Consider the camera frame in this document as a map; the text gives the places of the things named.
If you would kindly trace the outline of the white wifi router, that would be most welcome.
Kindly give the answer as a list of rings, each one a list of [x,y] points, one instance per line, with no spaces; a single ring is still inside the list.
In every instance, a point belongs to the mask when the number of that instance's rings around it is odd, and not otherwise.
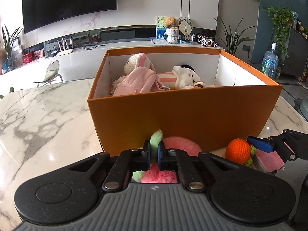
[[[66,54],[71,54],[73,52],[73,38],[62,38],[61,40],[57,41],[59,51],[56,56],[62,56]]]

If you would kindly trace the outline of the black wall television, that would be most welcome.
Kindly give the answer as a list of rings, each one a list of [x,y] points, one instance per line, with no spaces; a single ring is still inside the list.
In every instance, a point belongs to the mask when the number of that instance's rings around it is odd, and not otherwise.
[[[79,15],[117,9],[117,0],[23,0],[25,33]]]

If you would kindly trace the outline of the cow pattern figurine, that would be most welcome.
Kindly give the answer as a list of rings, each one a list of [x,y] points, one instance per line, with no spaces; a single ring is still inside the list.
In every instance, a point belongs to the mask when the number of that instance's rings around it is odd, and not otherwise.
[[[212,48],[216,48],[218,46],[217,43],[214,41],[214,39],[206,36],[202,37],[201,45],[204,47],[212,47]]]

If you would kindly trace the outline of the pink fabric pouch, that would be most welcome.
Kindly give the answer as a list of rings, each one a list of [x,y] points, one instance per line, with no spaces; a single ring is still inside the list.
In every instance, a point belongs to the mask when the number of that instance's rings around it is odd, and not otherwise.
[[[113,82],[113,96],[162,91],[162,84],[155,71],[146,67],[137,67],[127,76]]]

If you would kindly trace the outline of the small white rocking chair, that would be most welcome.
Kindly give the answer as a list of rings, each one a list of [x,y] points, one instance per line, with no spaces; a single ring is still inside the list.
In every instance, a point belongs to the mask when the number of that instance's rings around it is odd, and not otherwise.
[[[55,60],[54,62],[52,62],[48,67],[47,67],[47,70],[46,70],[46,73],[45,73],[45,78],[42,80],[42,81],[38,81],[38,82],[35,82],[37,84],[37,87],[39,85],[46,85],[46,84],[51,84],[51,82],[59,77],[61,82],[63,82],[63,78],[62,76],[59,74],[59,61],[58,60]]]

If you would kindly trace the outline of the blue water bottle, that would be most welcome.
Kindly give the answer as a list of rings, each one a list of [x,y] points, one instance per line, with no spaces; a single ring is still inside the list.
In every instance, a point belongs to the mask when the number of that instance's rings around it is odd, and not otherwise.
[[[272,42],[271,49],[265,52],[261,65],[261,72],[272,79],[276,75],[279,60],[278,56],[275,54],[275,50],[276,42]]]

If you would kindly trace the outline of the hanging green vine plant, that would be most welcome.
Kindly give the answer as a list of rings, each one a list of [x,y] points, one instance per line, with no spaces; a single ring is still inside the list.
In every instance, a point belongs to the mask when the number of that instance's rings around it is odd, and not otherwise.
[[[275,8],[265,7],[269,20],[273,24],[274,36],[273,40],[276,42],[276,49],[279,53],[288,55],[285,43],[289,39],[290,28],[293,24],[293,17],[289,8]]]

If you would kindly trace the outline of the potted green plant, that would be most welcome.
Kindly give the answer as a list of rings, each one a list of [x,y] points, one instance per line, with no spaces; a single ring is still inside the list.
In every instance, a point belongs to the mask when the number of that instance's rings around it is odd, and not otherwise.
[[[243,34],[249,30],[254,28],[254,26],[250,26],[247,28],[244,28],[243,30],[239,30],[239,26],[241,25],[243,18],[239,21],[238,25],[236,26],[235,30],[233,31],[231,27],[229,26],[228,28],[226,27],[226,24],[222,20],[220,16],[218,16],[215,21],[218,23],[221,23],[221,28],[224,33],[224,39],[221,37],[218,37],[219,40],[222,40],[224,43],[225,51],[231,55],[235,55],[239,45],[243,42],[248,42],[248,41],[254,41],[254,39],[250,37],[244,37]]]

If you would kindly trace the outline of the orange crochet fruit toy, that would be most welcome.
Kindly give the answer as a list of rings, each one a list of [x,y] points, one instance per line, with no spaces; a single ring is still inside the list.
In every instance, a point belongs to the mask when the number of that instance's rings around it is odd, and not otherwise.
[[[237,138],[232,140],[225,151],[227,160],[244,166],[251,166],[253,163],[252,157],[256,153],[256,148],[247,141]]]

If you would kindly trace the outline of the white tv cabinet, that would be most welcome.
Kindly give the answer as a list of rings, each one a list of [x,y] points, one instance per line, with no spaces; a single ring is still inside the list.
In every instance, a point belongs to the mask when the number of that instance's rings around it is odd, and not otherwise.
[[[107,51],[119,51],[118,56],[107,58],[107,77],[112,81],[124,74],[123,68],[132,53],[145,53],[153,63],[157,73],[170,72],[174,66],[188,64],[193,67],[201,80],[207,85],[216,83],[220,71],[219,49],[205,48],[196,44],[155,45],[150,41],[133,41],[108,43],[93,50],[75,49],[71,54],[39,59],[23,67],[16,68],[1,75],[1,94],[9,97],[26,96],[28,94],[50,94],[60,97],[64,94],[85,95],[89,92],[98,69]],[[55,78],[51,84],[39,85],[35,82],[45,78],[47,67],[59,61],[59,74],[63,78]]]

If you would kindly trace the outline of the brown teddy bear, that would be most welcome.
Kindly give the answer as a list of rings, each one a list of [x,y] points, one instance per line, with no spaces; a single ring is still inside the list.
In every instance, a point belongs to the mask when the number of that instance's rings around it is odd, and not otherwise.
[[[164,20],[164,27],[169,29],[178,29],[177,20],[175,17],[166,17]]]

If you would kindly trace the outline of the pink green plush toy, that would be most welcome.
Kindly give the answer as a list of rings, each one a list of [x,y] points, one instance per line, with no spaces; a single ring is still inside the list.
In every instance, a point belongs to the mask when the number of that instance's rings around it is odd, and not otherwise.
[[[147,171],[134,172],[133,181],[145,184],[176,183],[176,158],[170,150],[183,150],[193,157],[202,151],[198,144],[184,137],[164,137],[159,129],[150,138],[150,167]]]

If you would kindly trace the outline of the pink notebook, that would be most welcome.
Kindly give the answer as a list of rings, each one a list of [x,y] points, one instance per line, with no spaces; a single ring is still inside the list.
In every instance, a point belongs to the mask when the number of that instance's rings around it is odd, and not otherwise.
[[[274,152],[266,153],[256,149],[256,164],[260,165],[267,173],[276,173],[284,167],[287,161],[294,161],[296,154],[285,143],[271,143]]]

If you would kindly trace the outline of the crochet white pink bunny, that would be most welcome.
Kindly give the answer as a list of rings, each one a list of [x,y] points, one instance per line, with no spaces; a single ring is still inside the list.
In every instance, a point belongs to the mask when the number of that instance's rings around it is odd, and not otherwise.
[[[137,67],[146,67],[153,71],[156,71],[153,63],[150,61],[150,59],[147,57],[145,53],[138,53],[138,54],[132,55],[128,59],[128,61],[126,62],[123,68],[124,74],[121,75],[120,78],[118,78],[118,80],[113,81],[111,95],[114,94],[117,88],[117,85],[120,84],[126,78],[126,76],[129,75]]]

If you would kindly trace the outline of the orange cardboard box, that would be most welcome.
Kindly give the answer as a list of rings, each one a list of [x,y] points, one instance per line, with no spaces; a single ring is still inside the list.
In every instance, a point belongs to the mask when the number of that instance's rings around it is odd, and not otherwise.
[[[138,53],[145,53],[158,73],[188,64],[206,87],[113,96],[112,82],[124,73],[125,62]],[[140,148],[156,130],[213,151],[235,138],[259,135],[281,90],[281,85],[220,49],[118,48],[106,51],[88,107],[102,148],[112,156]]]

